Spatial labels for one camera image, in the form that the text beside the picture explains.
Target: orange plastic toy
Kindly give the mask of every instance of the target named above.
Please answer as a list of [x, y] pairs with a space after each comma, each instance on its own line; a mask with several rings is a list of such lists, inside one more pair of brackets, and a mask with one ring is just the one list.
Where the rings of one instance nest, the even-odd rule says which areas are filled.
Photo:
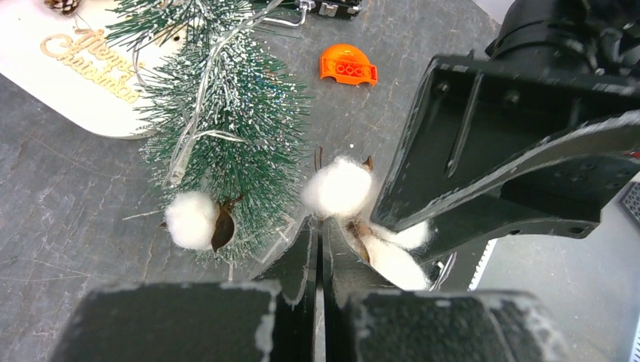
[[375, 65], [358, 48], [348, 44], [329, 47], [320, 57], [320, 79], [332, 77], [338, 83], [358, 85], [378, 82]]

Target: metal handle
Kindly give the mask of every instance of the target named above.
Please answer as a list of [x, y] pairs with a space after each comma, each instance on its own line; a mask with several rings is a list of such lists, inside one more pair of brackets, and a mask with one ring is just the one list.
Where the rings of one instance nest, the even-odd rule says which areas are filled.
[[283, 26], [285, 28], [297, 28], [303, 25], [306, 22], [306, 15], [309, 13], [309, 10], [313, 8], [315, 5], [314, 2], [309, 0], [300, 0], [300, 19], [297, 22], [278, 19], [276, 17], [266, 17], [263, 20], [265, 24]]

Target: gray marble surface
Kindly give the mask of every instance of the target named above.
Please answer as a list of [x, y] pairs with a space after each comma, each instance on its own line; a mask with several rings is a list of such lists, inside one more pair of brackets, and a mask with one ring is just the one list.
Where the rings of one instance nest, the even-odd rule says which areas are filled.
[[[297, 38], [261, 36], [309, 83], [312, 143], [324, 146], [326, 158], [373, 155], [381, 178], [430, 57], [484, 49], [496, 30], [471, 0], [370, 0], [351, 21], [313, 17], [288, 31]], [[320, 54], [340, 42], [378, 67], [376, 87], [318, 80]], [[1, 361], [46, 360], [69, 314], [97, 285], [245, 279], [286, 246], [236, 268], [195, 264], [156, 227], [162, 216], [122, 221], [157, 203], [137, 154], [142, 141], [89, 134], [1, 76], [0, 110]]]

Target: white board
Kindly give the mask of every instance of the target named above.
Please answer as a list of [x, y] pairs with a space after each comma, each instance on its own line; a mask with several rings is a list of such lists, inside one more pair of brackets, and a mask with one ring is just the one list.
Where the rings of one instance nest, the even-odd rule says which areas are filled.
[[[125, 62], [133, 64], [131, 52], [111, 47], [113, 52], [99, 54], [102, 60], [96, 57], [109, 50], [100, 48], [99, 31], [104, 29], [106, 35], [106, 26], [118, 22], [117, 14], [106, 11], [113, 8], [113, 0], [84, 0], [78, 16], [64, 17], [41, 0], [0, 0], [0, 32], [4, 34], [0, 73], [85, 130], [104, 137], [142, 138], [144, 123], [138, 120], [134, 107], [149, 101], [136, 86], [135, 75], [123, 71], [127, 69]], [[84, 33], [78, 34], [78, 28]], [[160, 65], [161, 57], [179, 49], [184, 38], [179, 35], [179, 41], [171, 39], [161, 48], [157, 44], [145, 47], [139, 57], [144, 68]], [[83, 44], [91, 46], [77, 54], [61, 55], [69, 51], [61, 45], [83, 37]], [[124, 96], [129, 88], [131, 92]]]

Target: white plate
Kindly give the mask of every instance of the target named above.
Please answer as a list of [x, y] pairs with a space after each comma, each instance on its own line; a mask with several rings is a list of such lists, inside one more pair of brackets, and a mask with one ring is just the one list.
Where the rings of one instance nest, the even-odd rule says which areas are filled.
[[[100, 80], [107, 84], [109, 80], [105, 77], [98, 81], [91, 80], [91, 77], [97, 77], [105, 69], [107, 61], [98, 60], [87, 49], [77, 53], [74, 59], [82, 57], [85, 61], [91, 61], [89, 66], [95, 66], [98, 72], [83, 68], [88, 72], [87, 79], [41, 49], [43, 41], [53, 36], [46, 43], [46, 49], [50, 54], [63, 53], [66, 49], [60, 45], [65, 42], [64, 36], [73, 41], [82, 38], [82, 34], [75, 33], [77, 28], [90, 27], [93, 31], [104, 29], [105, 35], [108, 34], [106, 26], [118, 22], [117, 14], [106, 11], [113, 8], [113, 0], [84, 0], [76, 12], [79, 16], [64, 17], [39, 0], [0, 0], [0, 33], [3, 34], [0, 73], [85, 130], [104, 137], [142, 138], [146, 136], [140, 130], [144, 123], [138, 121], [140, 115], [134, 111], [134, 107], [145, 106], [148, 100], [142, 97], [135, 99], [135, 92], [140, 92], [135, 86], [135, 76], [124, 82], [133, 92], [129, 94], [128, 102], [97, 84]], [[152, 44], [140, 52], [139, 61], [144, 62], [147, 69], [160, 65], [161, 57], [179, 49], [182, 41], [183, 36], [179, 41], [165, 43], [162, 48]], [[126, 48], [111, 49], [132, 64], [131, 52]], [[119, 81], [119, 77], [125, 74], [116, 69], [105, 76]]]

